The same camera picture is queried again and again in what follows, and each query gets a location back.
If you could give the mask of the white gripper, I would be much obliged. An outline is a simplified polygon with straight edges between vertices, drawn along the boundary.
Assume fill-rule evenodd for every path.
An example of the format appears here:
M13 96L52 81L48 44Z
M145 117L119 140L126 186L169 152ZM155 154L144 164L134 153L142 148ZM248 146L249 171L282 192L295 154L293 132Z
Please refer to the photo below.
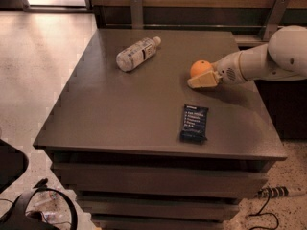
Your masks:
M213 63L214 71L197 74L187 81L189 87L211 88L220 84L241 84L247 82L241 71L242 51L231 53Z

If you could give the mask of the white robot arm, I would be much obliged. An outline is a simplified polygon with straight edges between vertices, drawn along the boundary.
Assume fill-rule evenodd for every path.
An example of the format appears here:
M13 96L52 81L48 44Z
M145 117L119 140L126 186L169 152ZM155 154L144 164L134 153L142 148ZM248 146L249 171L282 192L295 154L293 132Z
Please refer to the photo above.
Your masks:
M231 53L192 74L192 89L247 81L300 81L307 78L307 29L287 26L276 31L269 42Z

